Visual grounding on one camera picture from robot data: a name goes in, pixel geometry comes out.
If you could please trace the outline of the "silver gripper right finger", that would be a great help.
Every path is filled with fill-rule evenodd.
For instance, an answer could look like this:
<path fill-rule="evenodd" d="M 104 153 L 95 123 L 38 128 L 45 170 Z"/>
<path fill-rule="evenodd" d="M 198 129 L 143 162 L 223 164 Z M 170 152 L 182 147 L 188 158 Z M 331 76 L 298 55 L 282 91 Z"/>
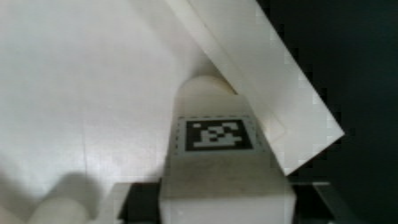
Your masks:
<path fill-rule="evenodd" d="M 296 204 L 291 224 L 355 224 L 355 215 L 328 182 L 292 182 Z"/>

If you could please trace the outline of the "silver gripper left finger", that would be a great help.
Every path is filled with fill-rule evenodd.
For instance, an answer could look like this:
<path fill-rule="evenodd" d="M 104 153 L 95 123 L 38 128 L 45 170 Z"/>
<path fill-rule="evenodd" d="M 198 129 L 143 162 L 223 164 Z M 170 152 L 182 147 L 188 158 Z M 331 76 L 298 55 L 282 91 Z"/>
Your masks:
<path fill-rule="evenodd" d="M 159 183 L 116 183 L 102 200 L 93 224 L 161 224 Z"/>

